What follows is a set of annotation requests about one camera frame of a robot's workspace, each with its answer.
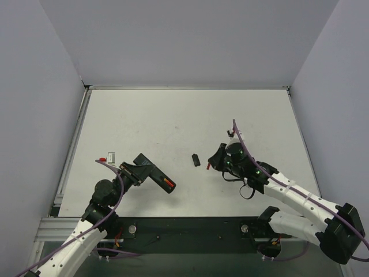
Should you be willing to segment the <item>black battery cover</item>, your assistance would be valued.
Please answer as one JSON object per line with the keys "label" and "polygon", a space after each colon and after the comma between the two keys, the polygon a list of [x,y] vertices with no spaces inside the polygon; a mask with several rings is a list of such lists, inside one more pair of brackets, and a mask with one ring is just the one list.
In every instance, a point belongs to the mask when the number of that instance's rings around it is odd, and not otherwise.
{"label": "black battery cover", "polygon": [[193,160],[193,163],[194,163],[195,167],[198,167],[198,166],[201,165],[201,162],[200,162],[199,157],[198,157],[197,154],[192,154],[191,157],[192,157],[192,160]]}

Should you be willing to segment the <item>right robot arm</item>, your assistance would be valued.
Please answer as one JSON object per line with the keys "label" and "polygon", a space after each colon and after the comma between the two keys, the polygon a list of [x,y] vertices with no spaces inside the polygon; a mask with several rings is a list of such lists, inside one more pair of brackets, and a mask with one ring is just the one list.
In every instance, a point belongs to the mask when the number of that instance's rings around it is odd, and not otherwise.
{"label": "right robot arm", "polygon": [[272,208],[267,224],[275,233],[291,235],[318,245],[339,264],[347,264],[365,237],[358,210],[351,204],[327,201],[298,186],[275,167],[256,161],[241,143],[220,144],[208,165],[245,182],[252,190],[272,197],[299,213],[284,214]]}

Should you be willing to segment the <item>black remote control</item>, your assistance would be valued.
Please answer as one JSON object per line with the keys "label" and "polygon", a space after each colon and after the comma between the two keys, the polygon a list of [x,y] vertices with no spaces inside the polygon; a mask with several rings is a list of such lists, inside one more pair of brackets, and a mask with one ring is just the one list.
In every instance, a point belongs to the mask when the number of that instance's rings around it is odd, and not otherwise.
{"label": "black remote control", "polygon": [[[140,153],[134,160],[133,163],[135,165],[145,165],[145,164],[154,164],[152,163],[144,154]],[[176,188],[176,183],[167,176],[163,171],[161,171],[157,166],[154,172],[150,175],[150,178],[158,184],[159,187],[161,187],[165,192],[168,194],[172,193],[174,189]],[[170,180],[174,187],[170,187],[168,184],[164,182],[164,179]]]}

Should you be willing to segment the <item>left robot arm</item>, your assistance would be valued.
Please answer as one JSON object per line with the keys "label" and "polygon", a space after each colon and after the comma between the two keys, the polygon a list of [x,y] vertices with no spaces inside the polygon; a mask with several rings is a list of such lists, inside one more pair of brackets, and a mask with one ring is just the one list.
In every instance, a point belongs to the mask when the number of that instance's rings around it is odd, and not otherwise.
{"label": "left robot arm", "polygon": [[116,177],[110,181],[103,179],[95,185],[92,198],[81,219],[66,241],[20,276],[74,276],[97,244],[105,237],[113,237],[118,232],[118,218],[115,210],[123,196],[132,186],[140,186],[147,178],[169,190],[175,187],[171,180],[152,162],[133,165],[123,162],[114,167],[105,159],[97,163],[110,169]]}

